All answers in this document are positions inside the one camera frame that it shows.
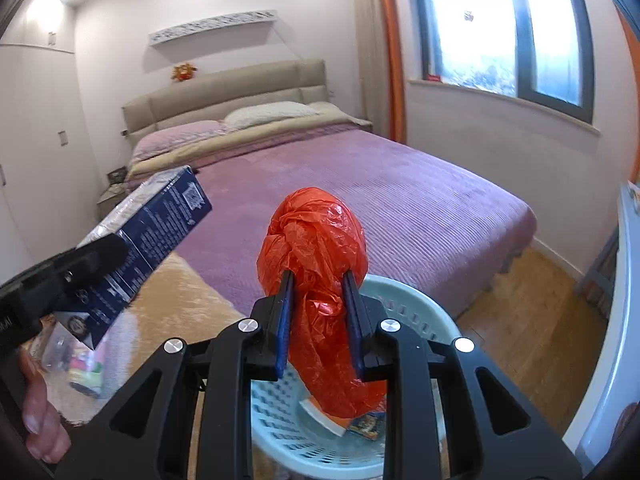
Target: blue box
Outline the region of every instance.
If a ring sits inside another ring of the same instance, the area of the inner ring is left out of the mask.
[[[56,319],[95,349],[146,279],[211,211],[191,168],[156,173],[114,209],[80,246],[115,233],[129,245],[127,261],[78,298]]]

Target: bedside table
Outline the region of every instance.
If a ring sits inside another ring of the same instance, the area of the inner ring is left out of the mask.
[[[127,197],[127,190],[124,184],[113,184],[105,191],[98,200],[98,216],[103,220],[114,207]]]

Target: pink pillow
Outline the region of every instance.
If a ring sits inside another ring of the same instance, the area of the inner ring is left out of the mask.
[[[169,153],[186,144],[225,134],[226,126],[218,121],[198,121],[197,123],[181,124],[159,130],[140,140],[133,150],[131,163],[135,164],[163,153]]]

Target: baseboard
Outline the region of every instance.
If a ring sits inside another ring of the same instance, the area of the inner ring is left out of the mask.
[[[549,258],[553,263],[560,267],[564,272],[571,276],[576,282],[583,279],[584,274],[568,260],[565,260],[560,254],[556,253],[551,247],[541,242],[536,237],[531,242],[531,247]]]

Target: pillow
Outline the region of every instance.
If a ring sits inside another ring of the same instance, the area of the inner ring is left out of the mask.
[[[185,144],[224,134],[226,134],[225,125],[218,121],[198,121],[197,123],[181,124],[159,130],[148,134],[137,143],[131,163],[148,160],[157,155],[169,153]]]
[[[228,131],[244,130],[250,126],[272,123],[294,117],[308,117],[318,115],[320,112],[293,101],[281,101],[265,105],[247,106],[238,108],[226,116],[224,123]]]

